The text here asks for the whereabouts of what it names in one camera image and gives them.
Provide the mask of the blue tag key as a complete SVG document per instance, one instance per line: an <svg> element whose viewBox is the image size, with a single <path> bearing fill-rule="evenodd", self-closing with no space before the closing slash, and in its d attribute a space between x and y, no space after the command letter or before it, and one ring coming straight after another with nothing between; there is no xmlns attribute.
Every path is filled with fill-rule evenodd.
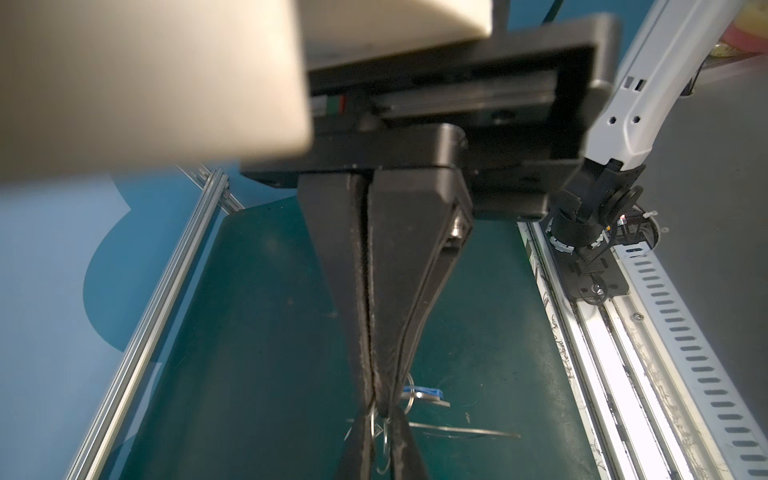
<svg viewBox="0 0 768 480"><path fill-rule="evenodd" d="M426 402L431 405L449 408L451 404L445 400L444 393L438 388L418 386L411 374L406 376L405 386L401 394L405 402L404 412L408 414L416 402Z"/></svg>

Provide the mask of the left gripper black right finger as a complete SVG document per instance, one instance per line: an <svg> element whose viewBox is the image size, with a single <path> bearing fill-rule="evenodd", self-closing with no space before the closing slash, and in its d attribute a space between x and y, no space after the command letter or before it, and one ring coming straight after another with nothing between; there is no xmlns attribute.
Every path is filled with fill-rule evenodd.
<svg viewBox="0 0 768 480"><path fill-rule="evenodd" d="M400 407L388 417L390 443L390 478L393 480L428 480L429 473Z"/></svg>

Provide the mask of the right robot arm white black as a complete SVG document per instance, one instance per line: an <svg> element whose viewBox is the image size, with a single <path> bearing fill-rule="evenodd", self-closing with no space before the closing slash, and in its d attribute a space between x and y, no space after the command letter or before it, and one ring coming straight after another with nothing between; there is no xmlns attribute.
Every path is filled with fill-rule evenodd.
<svg viewBox="0 0 768 480"><path fill-rule="evenodd" d="M398 407L424 324L476 219L550 219L578 251L640 194L673 104L736 1L656 1L630 47L607 13L310 73L309 150L241 174L297 192L365 411Z"/></svg>

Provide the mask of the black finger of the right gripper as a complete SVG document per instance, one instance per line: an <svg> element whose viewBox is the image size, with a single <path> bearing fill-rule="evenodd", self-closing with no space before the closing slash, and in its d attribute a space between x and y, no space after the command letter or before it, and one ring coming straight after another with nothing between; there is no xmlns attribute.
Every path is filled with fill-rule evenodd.
<svg viewBox="0 0 768 480"><path fill-rule="evenodd" d="M350 372L362 408L374 403L368 311L366 179L351 173L302 174L298 201L342 322Z"/></svg>

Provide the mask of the silver perforated metal key plate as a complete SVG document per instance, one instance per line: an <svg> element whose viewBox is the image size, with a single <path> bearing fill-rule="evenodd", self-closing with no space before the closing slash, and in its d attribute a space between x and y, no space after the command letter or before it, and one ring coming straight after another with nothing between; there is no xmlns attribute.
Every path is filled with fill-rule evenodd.
<svg viewBox="0 0 768 480"><path fill-rule="evenodd" d="M490 436L490 437L520 438L520 435L517 433L497 431L497 430L439 426L439 425L431 425L431 424L424 424L424 423L418 423L418 422L409 422L408 425L411 428L415 428L415 429L446 433L448 438L452 438L453 434L458 434L459 438L462 438L464 435L475 436L475 437Z"/></svg>

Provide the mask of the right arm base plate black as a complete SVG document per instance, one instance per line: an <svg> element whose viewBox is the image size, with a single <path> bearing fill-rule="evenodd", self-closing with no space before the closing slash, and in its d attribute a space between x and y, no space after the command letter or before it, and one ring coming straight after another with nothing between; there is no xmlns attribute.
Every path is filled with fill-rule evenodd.
<svg viewBox="0 0 768 480"><path fill-rule="evenodd" d="M586 258L557 252L555 259L570 301L600 305L610 298L629 293L628 282L611 250L603 250L599 255L588 251Z"/></svg>

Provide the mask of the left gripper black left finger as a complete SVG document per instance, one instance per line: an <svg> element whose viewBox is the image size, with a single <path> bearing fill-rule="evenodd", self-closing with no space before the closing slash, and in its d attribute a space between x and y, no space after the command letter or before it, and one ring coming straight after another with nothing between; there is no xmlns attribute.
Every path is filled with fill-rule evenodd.
<svg viewBox="0 0 768 480"><path fill-rule="evenodd" d="M334 478L337 480L369 480L374 460L375 408L361 411L353 420L344 440L343 452Z"/></svg>

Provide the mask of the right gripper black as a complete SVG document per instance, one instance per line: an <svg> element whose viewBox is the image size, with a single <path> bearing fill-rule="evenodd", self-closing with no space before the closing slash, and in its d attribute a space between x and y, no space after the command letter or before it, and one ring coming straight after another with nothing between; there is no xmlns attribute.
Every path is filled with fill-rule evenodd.
<svg viewBox="0 0 768 480"><path fill-rule="evenodd" d="M426 319L471 230L472 204L479 216L546 214L583 165L620 43L620 20L596 13L314 70L311 96L339 99L341 110L314 118L307 151L241 162L244 177L279 189L337 174L368 185L379 413L399 402Z"/></svg>

